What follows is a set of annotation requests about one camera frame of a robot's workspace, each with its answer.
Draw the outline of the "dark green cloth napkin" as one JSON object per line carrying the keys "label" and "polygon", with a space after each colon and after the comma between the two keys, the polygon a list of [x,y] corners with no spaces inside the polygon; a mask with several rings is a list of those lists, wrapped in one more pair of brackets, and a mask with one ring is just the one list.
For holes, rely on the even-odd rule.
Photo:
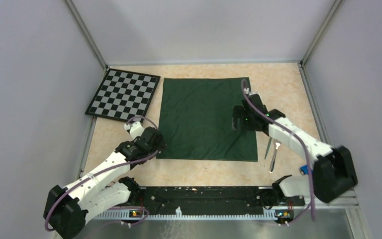
{"label": "dark green cloth napkin", "polygon": [[159,130],[167,148],[158,159],[258,161],[256,133],[232,128],[241,81],[165,78]]}

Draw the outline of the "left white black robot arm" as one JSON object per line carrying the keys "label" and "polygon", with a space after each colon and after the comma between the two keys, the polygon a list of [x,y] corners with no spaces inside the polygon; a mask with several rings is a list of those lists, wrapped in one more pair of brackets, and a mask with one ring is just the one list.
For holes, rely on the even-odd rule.
{"label": "left white black robot arm", "polygon": [[46,231],[56,231],[62,238],[72,239],[96,215],[115,205],[138,203],[138,190],[121,182],[111,187],[109,183],[166,148],[162,133],[154,122],[150,124],[144,127],[138,117],[131,118],[124,125],[131,141],[122,142],[88,174],[49,190],[43,213]]}

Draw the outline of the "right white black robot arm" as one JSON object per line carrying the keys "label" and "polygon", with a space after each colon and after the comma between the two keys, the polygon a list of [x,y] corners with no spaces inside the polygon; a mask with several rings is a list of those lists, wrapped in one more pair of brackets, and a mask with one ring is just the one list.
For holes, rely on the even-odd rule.
{"label": "right white black robot arm", "polygon": [[272,200],[278,205],[305,195],[330,203],[358,184],[348,148],[323,143],[293,124],[281,111],[268,111],[257,93],[245,92],[242,104],[234,106],[232,128],[263,132],[306,160],[304,175],[284,176],[273,183]]}

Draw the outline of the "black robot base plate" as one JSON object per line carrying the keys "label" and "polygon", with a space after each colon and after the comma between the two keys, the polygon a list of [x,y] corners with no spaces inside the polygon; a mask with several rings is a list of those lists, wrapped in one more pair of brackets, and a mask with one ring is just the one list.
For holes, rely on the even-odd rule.
{"label": "black robot base plate", "polygon": [[280,196],[271,186],[142,187],[128,203],[151,215],[180,209],[185,216],[261,215],[273,207],[305,206],[304,198]]}

